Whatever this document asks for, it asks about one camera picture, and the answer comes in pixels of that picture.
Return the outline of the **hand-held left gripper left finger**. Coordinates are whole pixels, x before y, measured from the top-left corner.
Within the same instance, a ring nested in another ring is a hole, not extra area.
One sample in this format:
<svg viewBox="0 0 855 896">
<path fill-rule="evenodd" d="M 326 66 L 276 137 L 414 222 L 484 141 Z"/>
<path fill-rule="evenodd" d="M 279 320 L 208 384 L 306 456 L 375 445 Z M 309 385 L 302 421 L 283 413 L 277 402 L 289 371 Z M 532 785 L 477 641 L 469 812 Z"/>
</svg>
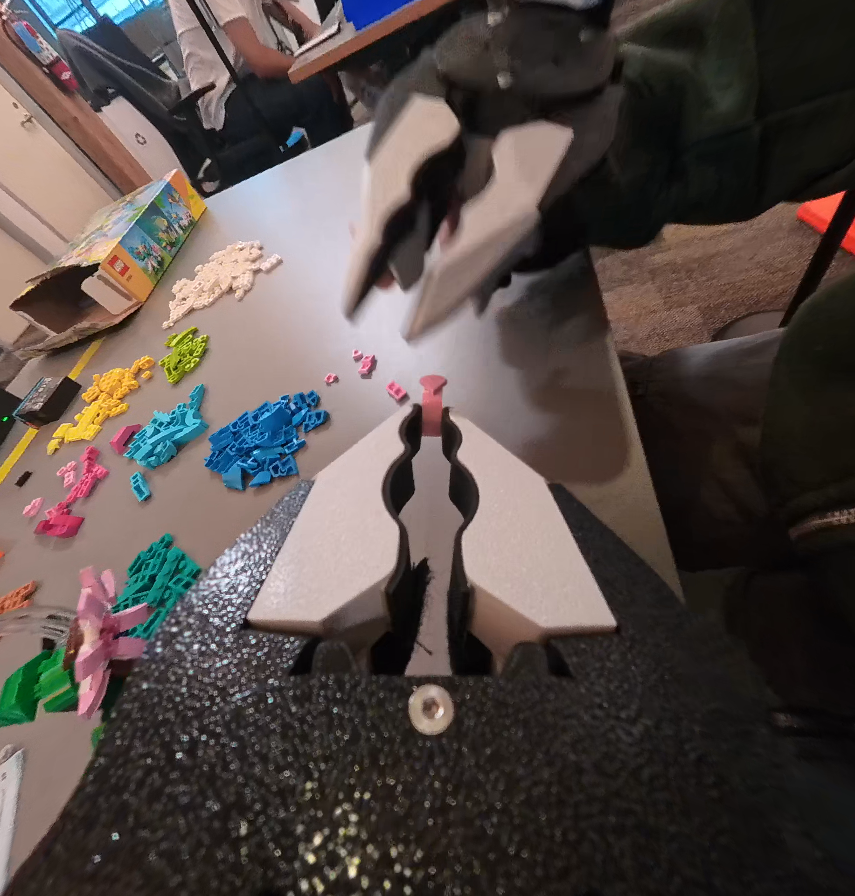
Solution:
<svg viewBox="0 0 855 896">
<path fill-rule="evenodd" d="M 380 637 L 416 625 L 425 570 L 401 512 L 415 493 L 422 409 L 400 409 L 314 478 L 247 615 L 255 629 Z"/>
</svg>

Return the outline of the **pink lego stem piece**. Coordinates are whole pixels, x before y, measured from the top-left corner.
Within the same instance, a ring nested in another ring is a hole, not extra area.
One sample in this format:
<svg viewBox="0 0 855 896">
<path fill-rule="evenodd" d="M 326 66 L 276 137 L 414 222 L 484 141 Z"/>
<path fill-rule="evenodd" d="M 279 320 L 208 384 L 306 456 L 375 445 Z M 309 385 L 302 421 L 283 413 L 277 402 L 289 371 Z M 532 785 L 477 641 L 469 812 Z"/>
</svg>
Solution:
<svg viewBox="0 0 855 896">
<path fill-rule="evenodd" d="M 440 437 L 444 420 L 444 387 L 447 379 L 443 375 L 425 375 L 419 380 L 422 387 L 421 414 L 422 437 Z"/>
</svg>

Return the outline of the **pile of blue lego pieces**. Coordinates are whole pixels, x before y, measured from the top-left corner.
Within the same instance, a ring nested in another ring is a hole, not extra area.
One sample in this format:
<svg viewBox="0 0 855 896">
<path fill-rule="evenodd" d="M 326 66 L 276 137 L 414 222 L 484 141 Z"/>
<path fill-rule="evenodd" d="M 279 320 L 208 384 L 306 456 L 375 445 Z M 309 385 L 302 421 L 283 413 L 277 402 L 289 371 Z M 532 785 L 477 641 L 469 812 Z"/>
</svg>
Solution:
<svg viewBox="0 0 855 896">
<path fill-rule="evenodd" d="M 307 436 L 330 417 L 315 390 L 265 401 L 209 437 L 204 466 L 235 491 L 299 476 L 298 455 L 306 448 Z"/>
</svg>

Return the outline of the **pile of teal lego pieces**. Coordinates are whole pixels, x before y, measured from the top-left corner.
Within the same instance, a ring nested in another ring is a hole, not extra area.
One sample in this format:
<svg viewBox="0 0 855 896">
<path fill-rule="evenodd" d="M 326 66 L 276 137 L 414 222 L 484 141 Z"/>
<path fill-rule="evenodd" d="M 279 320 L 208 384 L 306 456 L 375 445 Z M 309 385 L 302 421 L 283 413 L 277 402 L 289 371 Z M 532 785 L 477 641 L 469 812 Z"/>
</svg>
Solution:
<svg viewBox="0 0 855 896">
<path fill-rule="evenodd" d="M 115 611 L 122 612 L 146 603 L 151 614 L 146 621 L 120 633 L 120 638 L 140 637 L 149 641 L 201 573 L 202 568 L 175 545 L 169 533 L 137 554 L 128 567 L 125 587 L 117 597 Z"/>
</svg>

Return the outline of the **pile of cyan lego pieces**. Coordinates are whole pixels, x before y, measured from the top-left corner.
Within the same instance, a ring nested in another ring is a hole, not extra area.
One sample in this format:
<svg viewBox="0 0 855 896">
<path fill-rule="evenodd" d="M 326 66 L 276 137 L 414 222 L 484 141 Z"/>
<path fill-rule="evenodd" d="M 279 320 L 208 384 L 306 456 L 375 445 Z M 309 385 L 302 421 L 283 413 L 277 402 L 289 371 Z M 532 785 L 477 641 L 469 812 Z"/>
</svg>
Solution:
<svg viewBox="0 0 855 896">
<path fill-rule="evenodd" d="M 201 411 L 205 394 L 205 385 L 199 384 L 187 401 L 178 403 L 174 409 L 155 411 L 149 423 L 134 435 L 125 456 L 144 469 L 156 469 L 171 462 L 185 445 L 209 429 Z"/>
</svg>

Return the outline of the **pink lego flower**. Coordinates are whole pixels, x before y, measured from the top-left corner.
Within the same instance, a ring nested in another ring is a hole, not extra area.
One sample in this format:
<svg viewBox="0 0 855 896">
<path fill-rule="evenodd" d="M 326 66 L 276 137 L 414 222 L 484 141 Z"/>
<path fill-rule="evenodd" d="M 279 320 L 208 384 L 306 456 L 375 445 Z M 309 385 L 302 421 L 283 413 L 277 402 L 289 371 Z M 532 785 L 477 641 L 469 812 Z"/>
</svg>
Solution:
<svg viewBox="0 0 855 896">
<path fill-rule="evenodd" d="M 117 611 L 116 581 L 110 570 L 99 573 L 88 566 L 80 571 L 79 580 L 75 617 L 79 646 L 72 668 L 78 687 L 77 715 L 89 720 L 104 701 L 113 664 L 142 656 L 146 639 L 128 631 L 146 623 L 153 609 L 142 602 Z"/>
</svg>

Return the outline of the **lego set cardboard box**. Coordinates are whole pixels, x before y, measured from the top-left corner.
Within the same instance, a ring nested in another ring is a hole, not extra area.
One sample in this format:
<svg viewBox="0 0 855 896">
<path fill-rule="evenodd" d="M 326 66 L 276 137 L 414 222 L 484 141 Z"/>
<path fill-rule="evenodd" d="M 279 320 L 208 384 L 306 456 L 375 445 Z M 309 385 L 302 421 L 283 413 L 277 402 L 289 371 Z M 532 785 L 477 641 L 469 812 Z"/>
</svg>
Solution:
<svg viewBox="0 0 855 896">
<path fill-rule="evenodd" d="M 151 296 L 206 204 L 176 168 L 103 208 L 10 308 L 41 332 L 41 357 L 118 325 Z"/>
</svg>

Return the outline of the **pile of yellow lego pieces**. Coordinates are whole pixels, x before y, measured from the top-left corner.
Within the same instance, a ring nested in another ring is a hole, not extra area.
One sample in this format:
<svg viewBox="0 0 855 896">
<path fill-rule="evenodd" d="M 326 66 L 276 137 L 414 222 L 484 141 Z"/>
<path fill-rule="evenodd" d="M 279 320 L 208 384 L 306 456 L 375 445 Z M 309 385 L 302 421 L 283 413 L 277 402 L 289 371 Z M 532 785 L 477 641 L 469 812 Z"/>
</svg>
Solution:
<svg viewBox="0 0 855 896">
<path fill-rule="evenodd" d="M 67 444 L 92 442 L 108 420 L 127 412 L 127 398 L 140 388 L 142 380 L 151 378 L 154 364 L 153 357 L 143 356 L 129 367 L 115 367 L 93 375 L 91 386 L 82 395 L 83 408 L 73 422 L 64 423 L 54 431 L 46 454 L 51 456 Z"/>
</svg>

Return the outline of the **pile of green lego pieces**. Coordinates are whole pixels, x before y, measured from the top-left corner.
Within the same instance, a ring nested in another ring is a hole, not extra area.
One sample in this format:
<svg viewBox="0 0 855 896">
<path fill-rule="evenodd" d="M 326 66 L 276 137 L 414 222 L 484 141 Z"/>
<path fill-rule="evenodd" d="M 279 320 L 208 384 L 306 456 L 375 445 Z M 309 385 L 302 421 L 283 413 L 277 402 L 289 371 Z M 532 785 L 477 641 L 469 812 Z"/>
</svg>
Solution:
<svg viewBox="0 0 855 896">
<path fill-rule="evenodd" d="M 78 685 L 64 668 L 65 648 L 43 650 L 18 667 L 0 692 L 0 728 L 29 724 L 39 711 L 72 712 L 78 708 Z"/>
</svg>

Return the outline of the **wooden desk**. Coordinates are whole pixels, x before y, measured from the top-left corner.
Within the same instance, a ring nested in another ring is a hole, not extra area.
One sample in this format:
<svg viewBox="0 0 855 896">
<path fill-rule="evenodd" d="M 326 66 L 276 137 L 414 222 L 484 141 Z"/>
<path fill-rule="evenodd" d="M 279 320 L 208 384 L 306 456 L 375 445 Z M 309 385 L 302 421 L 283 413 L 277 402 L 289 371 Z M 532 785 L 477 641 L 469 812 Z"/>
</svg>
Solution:
<svg viewBox="0 0 855 896">
<path fill-rule="evenodd" d="M 449 6 L 451 1 L 412 1 L 389 15 L 356 30 L 351 22 L 343 22 L 337 32 L 327 39 L 314 44 L 309 49 L 300 50 L 287 72 L 291 83 L 298 84 L 317 74 L 339 68 L 342 63 L 368 50 L 379 41 L 391 37 L 401 29 L 421 21 L 438 10 Z"/>
</svg>

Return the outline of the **blue plastic bin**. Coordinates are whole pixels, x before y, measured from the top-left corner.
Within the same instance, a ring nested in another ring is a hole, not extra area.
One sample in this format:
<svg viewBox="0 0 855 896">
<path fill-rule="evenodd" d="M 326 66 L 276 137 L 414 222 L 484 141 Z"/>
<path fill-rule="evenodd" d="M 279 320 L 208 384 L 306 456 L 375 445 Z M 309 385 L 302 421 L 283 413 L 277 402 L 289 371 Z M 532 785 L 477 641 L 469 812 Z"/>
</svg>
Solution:
<svg viewBox="0 0 855 896">
<path fill-rule="evenodd" d="M 399 9 L 407 6 L 410 1 L 341 1 L 345 21 L 352 24 L 355 31 L 362 31 Z"/>
</svg>

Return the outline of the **person's grey trouser leg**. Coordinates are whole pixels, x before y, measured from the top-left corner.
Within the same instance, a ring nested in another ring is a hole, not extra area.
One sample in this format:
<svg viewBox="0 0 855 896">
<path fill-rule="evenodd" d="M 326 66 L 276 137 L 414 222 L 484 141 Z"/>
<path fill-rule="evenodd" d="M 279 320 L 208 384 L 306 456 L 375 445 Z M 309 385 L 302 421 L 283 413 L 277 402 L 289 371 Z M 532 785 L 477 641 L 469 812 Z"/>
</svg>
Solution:
<svg viewBox="0 0 855 896">
<path fill-rule="evenodd" d="M 785 564 L 791 545 L 765 495 L 759 445 L 783 332 L 651 356 L 623 370 L 677 567 L 699 573 Z"/>
</svg>

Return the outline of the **small black box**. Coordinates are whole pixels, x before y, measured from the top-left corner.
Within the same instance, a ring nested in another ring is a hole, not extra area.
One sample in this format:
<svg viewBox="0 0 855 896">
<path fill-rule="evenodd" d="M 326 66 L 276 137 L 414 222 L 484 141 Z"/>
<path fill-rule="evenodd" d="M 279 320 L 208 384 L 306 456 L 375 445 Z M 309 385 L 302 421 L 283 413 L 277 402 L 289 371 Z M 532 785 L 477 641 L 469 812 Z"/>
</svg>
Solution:
<svg viewBox="0 0 855 896">
<path fill-rule="evenodd" d="M 14 410 L 13 419 L 33 429 L 52 424 L 62 418 L 81 390 L 69 376 L 42 377 Z"/>
</svg>

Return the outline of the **orange cone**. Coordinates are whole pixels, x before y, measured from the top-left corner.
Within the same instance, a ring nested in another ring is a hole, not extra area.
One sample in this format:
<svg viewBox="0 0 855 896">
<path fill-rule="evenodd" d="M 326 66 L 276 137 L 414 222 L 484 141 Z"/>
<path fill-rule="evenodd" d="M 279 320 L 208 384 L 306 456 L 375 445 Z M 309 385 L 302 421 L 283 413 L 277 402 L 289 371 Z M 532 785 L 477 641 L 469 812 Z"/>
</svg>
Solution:
<svg viewBox="0 0 855 896">
<path fill-rule="evenodd" d="M 841 193 L 803 203 L 797 209 L 796 218 L 819 234 L 823 234 L 843 198 L 844 194 Z M 844 236 L 841 247 L 855 256 L 855 219 Z"/>
</svg>

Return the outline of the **person's dark green jacket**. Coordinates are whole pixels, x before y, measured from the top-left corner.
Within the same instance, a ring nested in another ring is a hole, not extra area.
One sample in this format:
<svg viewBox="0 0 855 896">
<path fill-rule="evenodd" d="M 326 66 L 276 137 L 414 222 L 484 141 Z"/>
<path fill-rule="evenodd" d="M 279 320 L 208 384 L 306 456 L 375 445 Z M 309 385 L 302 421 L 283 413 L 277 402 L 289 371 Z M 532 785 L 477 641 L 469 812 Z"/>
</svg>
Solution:
<svg viewBox="0 0 855 896">
<path fill-rule="evenodd" d="M 759 461 L 787 547 L 748 575 L 731 624 L 794 743 L 810 838 L 855 884 L 855 271 L 787 326 Z"/>
</svg>

